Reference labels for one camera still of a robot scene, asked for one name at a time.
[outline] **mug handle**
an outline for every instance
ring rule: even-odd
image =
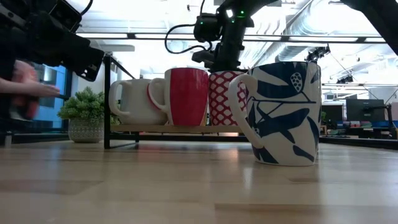
[[[161,110],[161,111],[164,112],[164,113],[167,113],[167,112],[168,112],[167,105],[161,105],[161,104],[159,104],[159,103],[155,100],[155,98],[154,98],[154,96],[153,96],[153,94],[152,94],[153,91],[155,90],[155,85],[156,85],[157,83],[160,83],[160,84],[162,84],[162,85],[165,85],[165,84],[166,84],[166,80],[165,80],[164,78],[154,78],[153,80],[151,80],[151,81],[149,82],[149,84],[148,84],[148,87],[147,87],[148,97],[149,97],[150,102],[152,102],[159,110]]]
[[[123,88],[131,87],[131,83],[126,82],[124,80],[119,80],[119,81],[112,83],[111,88],[109,89],[109,98],[108,98],[109,108],[111,109],[112,113],[114,113],[118,116],[130,116],[130,112],[119,110],[119,108],[116,104],[116,90],[118,90],[119,85],[122,85]]]
[[[257,80],[250,75],[245,74],[234,78],[231,83],[229,83],[228,88],[229,107],[231,108],[231,112],[235,118],[235,121],[242,129],[243,134],[247,137],[247,139],[254,147],[260,149],[263,148],[261,138],[250,128],[249,123],[245,119],[246,114],[241,111],[241,108],[239,106],[238,85],[240,82],[243,82],[248,90],[252,89],[250,88],[251,86],[257,85]]]

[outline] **black robotic arm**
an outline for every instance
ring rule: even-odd
[[[17,58],[49,66],[63,65],[95,81],[104,52],[75,34],[81,16],[66,0],[0,0],[0,44]]]
[[[194,36],[199,42],[221,38],[214,51],[202,50],[192,55],[195,62],[204,62],[210,72],[238,70],[239,55],[246,28],[254,27],[251,16],[262,7],[277,0],[226,0],[216,14],[203,13],[197,17]],[[398,54],[398,3],[396,0],[341,0],[347,6],[361,11]],[[231,10],[229,18],[226,10]]]

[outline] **leaf pattern mug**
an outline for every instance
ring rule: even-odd
[[[314,165],[322,112],[320,75],[315,63],[279,62],[253,68],[229,84],[232,114],[258,162]],[[240,82],[248,91],[247,120],[236,96]]]

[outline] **ceiling duct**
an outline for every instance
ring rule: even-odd
[[[318,3],[319,1],[309,1],[303,9],[289,21],[282,35],[326,35],[326,32],[313,30],[308,25],[311,11],[314,10],[313,7]],[[307,46],[294,46],[292,44],[286,45],[282,42],[274,42],[254,65],[289,61],[305,49],[307,49]]]

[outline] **wire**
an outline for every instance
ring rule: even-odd
[[[205,0],[203,0],[202,2],[201,2],[201,5],[200,5],[200,14],[202,13],[202,11],[203,11],[203,6],[205,5]],[[206,49],[204,46],[202,46],[202,45],[195,45],[195,46],[192,46],[192,47],[189,47],[189,48],[187,48],[187,49],[185,49],[185,50],[182,50],[182,51],[180,51],[180,52],[173,52],[173,51],[171,51],[170,49],[169,49],[169,46],[167,46],[167,37],[169,36],[169,34],[173,31],[173,30],[175,30],[175,29],[177,29],[177,28],[181,28],[181,27],[194,27],[195,26],[195,24],[181,24],[181,25],[177,25],[177,26],[173,26],[167,33],[166,33],[166,37],[165,37],[165,39],[164,39],[164,47],[166,48],[166,50],[168,51],[168,53],[170,53],[170,54],[183,54],[183,53],[185,53],[185,52],[188,52],[188,51],[190,51],[190,50],[192,50],[192,49],[195,49],[195,48],[201,48],[201,49],[203,49],[203,50],[206,50],[206,51],[210,51],[212,48],[213,48],[213,44],[210,42],[210,41],[208,41],[208,43],[209,43],[209,48],[208,49]]]
[[[333,56],[333,54],[331,54],[330,53],[330,55],[333,57],[333,59],[335,59],[335,61],[344,69],[344,71],[346,71],[346,73],[348,73],[349,75],[351,75],[350,74],[350,72],[349,71],[347,71],[347,69],[335,58],[335,56]],[[373,97],[375,97],[375,99],[379,99],[377,96],[375,96],[373,93],[371,93],[365,86],[362,86],[366,91],[368,91],[368,93],[370,94],[370,95],[372,95]]]
[[[398,92],[398,89],[390,96],[390,98],[388,98],[388,100],[386,101],[386,105],[388,104],[388,101],[391,100],[391,98]]]
[[[91,6],[93,5],[93,0],[90,0],[90,2],[88,3],[87,7],[80,13],[80,15],[84,15],[88,12],[88,10],[91,8]]]
[[[203,11],[203,6],[205,5],[205,1],[206,1],[206,0],[203,0],[203,1],[201,2],[201,5],[200,5],[200,14],[201,14],[201,12]]]

